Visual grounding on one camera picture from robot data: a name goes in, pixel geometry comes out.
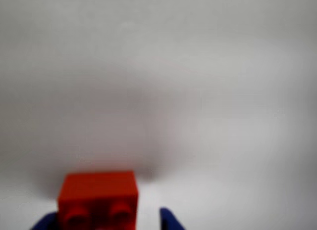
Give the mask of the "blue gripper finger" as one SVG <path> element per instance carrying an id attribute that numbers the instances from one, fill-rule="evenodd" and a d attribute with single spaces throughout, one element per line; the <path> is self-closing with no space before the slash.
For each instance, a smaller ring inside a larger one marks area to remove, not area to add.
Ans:
<path id="1" fill-rule="evenodd" d="M 172 211 L 168 208 L 160 208 L 160 229 L 161 230 L 185 230 L 182 224 L 178 221 Z"/>
<path id="2" fill-rule="evenodd" d="M 60 230 L 57 219 L 57 212 L 51 212 L 44 215 L 35 224 L 32 225 L 30 230 Z"/>

